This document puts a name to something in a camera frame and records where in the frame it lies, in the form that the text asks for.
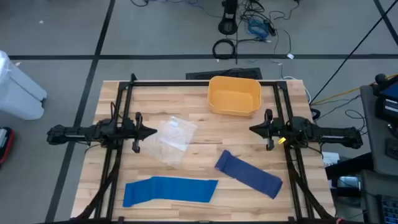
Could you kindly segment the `silver metal box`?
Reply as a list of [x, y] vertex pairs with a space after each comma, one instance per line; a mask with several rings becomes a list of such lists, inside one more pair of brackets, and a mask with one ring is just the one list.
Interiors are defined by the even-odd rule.
[[345, 188], [361, 188], [361, 181], [359, 177], [355, 176], [342, 176], [337, 179], [337, 186], [338, 187], [345, 187]]

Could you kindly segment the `red and black case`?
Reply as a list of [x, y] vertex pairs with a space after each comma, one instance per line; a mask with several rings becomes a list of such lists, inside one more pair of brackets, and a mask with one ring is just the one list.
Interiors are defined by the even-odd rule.
[[0, 127], [0, 167], [7, 161], [15, 139], [15, 132], [9, 127]]

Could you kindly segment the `black keyboard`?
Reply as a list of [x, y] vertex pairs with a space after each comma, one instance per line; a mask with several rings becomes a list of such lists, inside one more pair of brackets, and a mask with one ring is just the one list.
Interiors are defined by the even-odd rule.
[[215, 76], [249, 78], [254, 80], [263, 79], [260, 68], [230, 68], [228, 70], [186, 73], [185, 75], [187, 80], [210, 80]]

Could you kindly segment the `black metal table frame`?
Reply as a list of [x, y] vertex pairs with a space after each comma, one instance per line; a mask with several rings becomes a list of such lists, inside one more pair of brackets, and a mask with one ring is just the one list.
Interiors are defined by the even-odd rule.
[[[171, 221], [210, 224], [211, 222], [286, 221], [295, 215], [294, 198], [284, 147], [276, 144], [266, 150], [266, 140], [249, 130], [264, 120], [264, 110], [274, 115], [286, 114], [285, 99], [289, 98], [296, 116], [309, 117], [303, 83], [262, 82], [262, 106], [250, 117], [215, 114], [208, 104], [208, 83], [201, 81], [138, 81], [132, 89], [130, 113], [140, 112], [144, 124], [157, 128], [175, 116], [197, 128], [181, 163], [170, 166], [151, 156], [157, 137], [140, 143], [140, 153], [132, 151], [132, 141], [126, 141], [121, 154], [121, 168], [113, 187], [114, 197], [105, 195], [101, 216], [126, 221]], [[282, 188], [276, 198], [270, 198], [217, 171], [215, 164], [223, 151], [280, 177]], [[216, 179], [217, 188], [209, 203], [176, 200], [151, 200], [133, 207], [123, 207], [126, 184], [153, 176], [189, 179]]]

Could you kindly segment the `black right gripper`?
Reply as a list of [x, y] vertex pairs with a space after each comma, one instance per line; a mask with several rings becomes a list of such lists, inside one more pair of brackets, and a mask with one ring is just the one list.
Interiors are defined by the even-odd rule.
[[261, 124], [257, 124], [254, 126], [250, 126], [249, 129], [259, 135], [261, 138], [268, 139], [268, 143], [266, 145], [266, 150], [271, 151], [274, 148], [274, 140], [273, 137], [286, 138], [286, 141], [283, 144], [287, 144], [289, 142], [289, 122], [282, 121], [281, 118], [273, 118], [273, 112], [271, 109], [266, 109], [264, 114], [266, 129], [267, 131], [261, 131], [257, 129], [262, 129], [265, 126], [265, 122]]

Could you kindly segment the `bright blue elastic bandage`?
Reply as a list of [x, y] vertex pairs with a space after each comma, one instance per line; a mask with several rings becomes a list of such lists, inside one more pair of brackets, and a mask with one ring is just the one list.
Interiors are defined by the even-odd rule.
[[132, 207], [154, 199], [208, 203], [217, 184], [217, 180], [151, 177], [126, 184], [123, 207]]

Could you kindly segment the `dark blue elastic bandage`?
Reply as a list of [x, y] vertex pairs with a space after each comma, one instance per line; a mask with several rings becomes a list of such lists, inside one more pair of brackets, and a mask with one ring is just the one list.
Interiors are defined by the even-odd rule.
[[227, 150], [222, 152], [215, 169], [272, 199], [276, 198], [283, 184], [278, 176], [242, 161]]

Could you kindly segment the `grey equipment cart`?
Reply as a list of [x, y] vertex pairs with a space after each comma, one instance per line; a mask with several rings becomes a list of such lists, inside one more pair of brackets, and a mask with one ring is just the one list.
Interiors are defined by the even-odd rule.
[[398, 159], [386, 154], [387, 140], [398, 144], [388, 128], [388, 122], [376, 117], [375, 104], [377, 97], [373, 95], [371, 86], [361, 86], [360, 94], [363, 103], [364, 116], [368, 130], [368, 138], [373, 158], [374, 170], [381, 174], [398, 176]]

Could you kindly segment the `keypad with blue keys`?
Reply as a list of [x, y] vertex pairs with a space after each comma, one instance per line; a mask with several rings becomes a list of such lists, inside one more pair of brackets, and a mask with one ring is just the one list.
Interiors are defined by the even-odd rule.
[[398, 224], [398, 197], [377, 195], [379, 217], [382, 224]]

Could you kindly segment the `white paper box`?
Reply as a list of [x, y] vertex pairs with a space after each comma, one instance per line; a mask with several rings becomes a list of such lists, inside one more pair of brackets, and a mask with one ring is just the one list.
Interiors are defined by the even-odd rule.
[[340, 156], [336, 152], [322, 152], [324, 167], [332, 166], [338, 163]]

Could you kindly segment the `black stand base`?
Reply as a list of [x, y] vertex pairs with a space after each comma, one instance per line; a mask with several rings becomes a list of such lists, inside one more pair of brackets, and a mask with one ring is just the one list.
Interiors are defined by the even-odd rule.
[[224, 8], [223, 17], [218, 24], [218, 30], [224, 35], [233, 35], [238, 30], [236, 23], [236, 11], [238, 8], [238, 0], [223, 0], [221, 5]]

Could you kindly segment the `black monitor device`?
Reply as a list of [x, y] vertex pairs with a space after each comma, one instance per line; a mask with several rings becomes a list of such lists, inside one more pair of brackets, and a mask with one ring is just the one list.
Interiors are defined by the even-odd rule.
[[375, 114], [384, 121], [398, 123], [398, 77], [379, 80], [373, 85]]

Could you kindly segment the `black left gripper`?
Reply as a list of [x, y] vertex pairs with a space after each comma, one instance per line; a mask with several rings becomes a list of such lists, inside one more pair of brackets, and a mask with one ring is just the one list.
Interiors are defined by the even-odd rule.
[[143, 131], [151, 132], [151, 133], [144, 133], [144, 136], [142, 138], [143, 140], [145, 140], [149, 136], [154, 135], [157, 132], [157, 130], [153, 129], [153, 128], [149, 128], [149, 127], [144, 126], [144, 125], [142, 126], [142, 115], [141, 115], [140, 112], [136, 113], [135, 119], [136, 119], [136, 122], [134, 123], [132, 119], [126, 118], [124, 120], [124, 130], [127, 131], [128, 138], [133, 138], [134, 139], [134, 142], [133, 142], [133, 145], [132, 145], [132, 150], [135, 153], [140, 153], [139, 131], [140, 131], [141, 127], [142, 127]]

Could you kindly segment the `yellow plastic bin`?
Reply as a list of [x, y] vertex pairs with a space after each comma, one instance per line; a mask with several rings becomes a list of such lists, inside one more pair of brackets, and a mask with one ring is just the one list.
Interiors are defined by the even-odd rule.
[[208, 85], [208, 104], [213, 113], [250, 117], [262, 105], [257, 80], [215, 76]]

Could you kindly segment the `white trash bin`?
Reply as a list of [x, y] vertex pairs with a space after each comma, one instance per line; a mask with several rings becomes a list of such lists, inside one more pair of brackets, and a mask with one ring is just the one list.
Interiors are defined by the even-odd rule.
[[44, 115], [47, 92], [0, 50], [0, 111], [20, 119], [37, 120]]

